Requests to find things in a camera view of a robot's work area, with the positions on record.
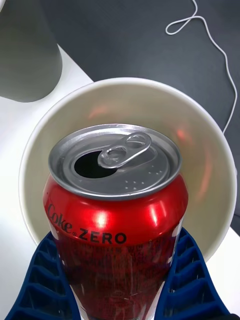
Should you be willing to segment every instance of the coke zero can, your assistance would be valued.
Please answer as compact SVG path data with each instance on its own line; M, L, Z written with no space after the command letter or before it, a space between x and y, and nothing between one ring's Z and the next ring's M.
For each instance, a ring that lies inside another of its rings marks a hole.
M178 147L152 129L97 125L51 150L44 208L85 320L149 320L188 204Z

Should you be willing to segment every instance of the gray container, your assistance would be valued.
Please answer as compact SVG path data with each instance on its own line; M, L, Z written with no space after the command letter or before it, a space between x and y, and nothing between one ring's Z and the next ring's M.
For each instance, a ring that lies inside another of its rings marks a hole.
M48 95L62 57L38 0L7 0L0 12L0 96L32 102Z

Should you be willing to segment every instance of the blue plastic grid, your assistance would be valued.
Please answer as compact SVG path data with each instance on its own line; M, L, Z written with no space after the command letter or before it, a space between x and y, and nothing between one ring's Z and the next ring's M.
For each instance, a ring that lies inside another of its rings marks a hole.
M229 315L203 256L182 229L154 320L202 320ZM5 320L80 320L79 309L49 233L38 245Z

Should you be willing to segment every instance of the pull tab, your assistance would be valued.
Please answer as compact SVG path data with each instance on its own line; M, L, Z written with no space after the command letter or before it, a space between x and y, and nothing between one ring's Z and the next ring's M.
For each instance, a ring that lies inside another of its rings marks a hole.
M131 143L137 144L136 147L131 147ZM151 143L152 139L148 134L144 132L131 133L104 148L98 156L97 162L99 166L106 169L120 168L146 151Z

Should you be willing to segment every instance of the can lid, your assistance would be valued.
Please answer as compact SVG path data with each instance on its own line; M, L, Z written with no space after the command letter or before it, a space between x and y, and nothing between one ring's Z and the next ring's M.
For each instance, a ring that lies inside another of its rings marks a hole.
M48 158L58 184L74 194L104 200L144 197L168 185L182 157L165 135L136 125L104 124L59 141Z

